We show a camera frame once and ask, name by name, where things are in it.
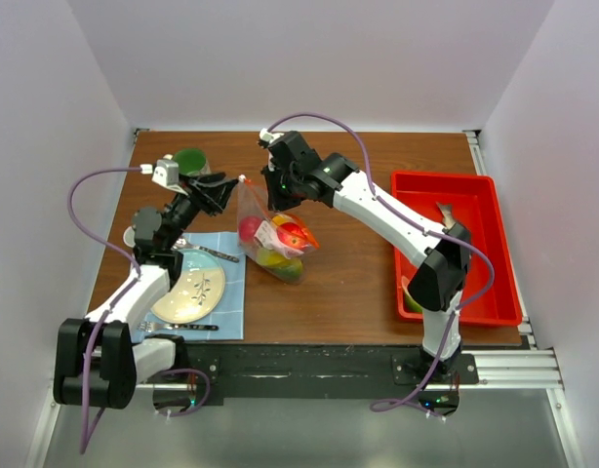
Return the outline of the red pomegranate fruit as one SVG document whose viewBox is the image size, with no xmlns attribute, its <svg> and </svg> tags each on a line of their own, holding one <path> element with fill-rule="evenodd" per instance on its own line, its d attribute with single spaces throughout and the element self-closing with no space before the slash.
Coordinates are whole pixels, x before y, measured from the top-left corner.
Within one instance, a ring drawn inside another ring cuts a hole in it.
<svg viewBox="0 0 599 468">
<path fill-rule="evenodd" d="M 251 243 L 257 233 L 262 219 L 258 216 L 245 216 L 238 223 L 238 236 L 242 243 Z"/>
</svg>

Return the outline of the orange peach fruit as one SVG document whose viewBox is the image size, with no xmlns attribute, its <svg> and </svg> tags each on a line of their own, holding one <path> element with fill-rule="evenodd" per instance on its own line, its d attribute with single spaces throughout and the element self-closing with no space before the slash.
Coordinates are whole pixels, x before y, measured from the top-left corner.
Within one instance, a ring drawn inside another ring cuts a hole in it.
<svg viewBox="0 0 599 468">
<path fill-rule="evenodd" d="M 291 214 L 285 214 L 285 213 L 279 213 L 276 214 L 272 219 L 271 222 L 273 224 L 275 224 L 276 226 L 280 226 L 286 223 L 293 223 L 293 224 L 299 224 L 300 221 L 293 215 Z"/>
</svg>

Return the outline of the clear zip top bag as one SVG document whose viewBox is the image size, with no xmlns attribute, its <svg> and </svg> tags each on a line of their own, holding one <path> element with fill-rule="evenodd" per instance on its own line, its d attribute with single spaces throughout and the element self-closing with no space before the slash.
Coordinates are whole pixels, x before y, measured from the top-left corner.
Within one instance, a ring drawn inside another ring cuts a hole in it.
<svg viewBox="0 0 599 468">
<path fill-rule="evenodd" d="M 303 251 L 298 251 L 287 246 L 284 246 L 277 237 L 276 234 L 276 225 L 271 222 L 271 219 L 282 212 L 272 212 L 267 207 L 267 194 L 266 190 L 246 178 L 244 175 L 240 175 L 238 178 L 239 182 L 237 184 L 237 235 L 238 235 L 238 223 L 239 221 L 249 215 L 258 216 L 262 219 L 262 223 L 257 233 L 255 234 L 255 238 L 251 243 L 242 243 L 238 236 L 238 244 L 239 247 L 244 251 L 246 256 L 250 258 L 252 261 L 256 262 L 257 251 L 259 248 L 266 248 L 270 250 L 275 250 L 276 252 L 282 254 L 284 257 L 291 258 L 300 258 L 303 262 L 303 277 L 305 274 L 304 267 L 304 257 L 308 254 L 311 254 L 319 249 L 319 243 L 315 239 L 314 235 L 308 228 L 308 226 L 296 215 L 295 216 L 299 220 L 299 225 L 307 231 L 308 238 L 311 241 L 311 246 Z M 260 266 L 262 269 L 276 277 L 272 268 L 265 268 Z M 303 277 L 298 283 L 284 283 L 286 284 L 299 284 L 302 282 Z"/>
</svg>

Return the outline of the yellow star fruit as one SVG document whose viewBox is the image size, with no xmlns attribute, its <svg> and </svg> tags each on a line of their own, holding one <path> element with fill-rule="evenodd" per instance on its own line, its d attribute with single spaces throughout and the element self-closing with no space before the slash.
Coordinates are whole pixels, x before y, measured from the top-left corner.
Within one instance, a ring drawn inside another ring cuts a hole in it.
<svg viewBox="0 0 599 468">
<path fill-rule="evenodd" d="M 256 263 L 265 268 L 281 268 L 290 263 L 290 260 L 275 250 L 259 248 Z"/>
</svg>

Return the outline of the red apple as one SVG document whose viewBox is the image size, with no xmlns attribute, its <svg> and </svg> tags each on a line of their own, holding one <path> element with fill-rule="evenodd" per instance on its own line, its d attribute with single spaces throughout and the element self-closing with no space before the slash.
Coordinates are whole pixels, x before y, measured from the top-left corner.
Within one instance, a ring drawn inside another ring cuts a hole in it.
<svg viewBox="0 0 599 468">
<path fill-rule="evenodd" d="M 311 246 L 307 231 L 295 222 L 287 221 L 278 225 L 276 234 L 278 240 L 289 248 L 303 251 Z"/>
</svg>

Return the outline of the yellow green mango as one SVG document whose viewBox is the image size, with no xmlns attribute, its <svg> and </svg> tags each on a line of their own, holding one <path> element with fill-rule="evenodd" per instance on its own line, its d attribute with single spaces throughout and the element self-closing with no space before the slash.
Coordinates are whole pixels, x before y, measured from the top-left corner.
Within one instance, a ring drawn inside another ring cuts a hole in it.
<svg viewBox="0 0 599 468">
<path fill-rule="evenodd" d="M 287 259 L 272 267 L 273 274 L 286 283 L 298 283 L 303 277 L 303 262 L 300 258 Z"/>
</svg>

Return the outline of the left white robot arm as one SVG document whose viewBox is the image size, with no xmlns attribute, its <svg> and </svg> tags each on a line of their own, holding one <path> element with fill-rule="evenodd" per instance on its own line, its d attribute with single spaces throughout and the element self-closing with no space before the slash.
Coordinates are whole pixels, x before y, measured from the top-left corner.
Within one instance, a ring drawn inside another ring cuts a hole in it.
<svg viewBox="0 0 599 468">
<path fill-rule="evenodd" d="M 135 343 L 133 333 L 179 280 L 183 255 L 176 241 L 197 215 L 222 214 L 238 181 L 224 173 L 181 175 L 161 161 L 134 170 L 174 198 L 163 210 L 144 207 L 135 213 L 135 244 L 117 251 L 131 264 L 125 282 L 84 318 L 60 325 L 53 396 L 61 405 L 121 410 L 138 383 L 157 374 L 179 382 L 189 371 L 183 338 L 158 334 Z"/>
</svg>

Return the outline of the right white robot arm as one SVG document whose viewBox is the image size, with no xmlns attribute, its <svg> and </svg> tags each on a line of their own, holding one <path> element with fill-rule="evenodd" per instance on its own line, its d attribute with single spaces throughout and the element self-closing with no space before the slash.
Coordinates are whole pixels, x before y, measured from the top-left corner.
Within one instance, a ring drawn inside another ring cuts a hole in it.
<svg viewBox="0 0 599 468">
<path fill-rule="evenodd" d="M 453 315 L 470 265 L 468 229 L 456 224 L 443 230 L 368 181 L 345 156 L 332 153 L 322 159 L 298 132 L 263 129 L 259 139 L 269 153 L 261 173 L 272 211 L 307 200 L 322 203 L 367 225 L 416 268 L 408 292 L 422 309 L 421 369 L 428 380 L 445 382 L 457 370 L 461 338 Z"/>
</svg>

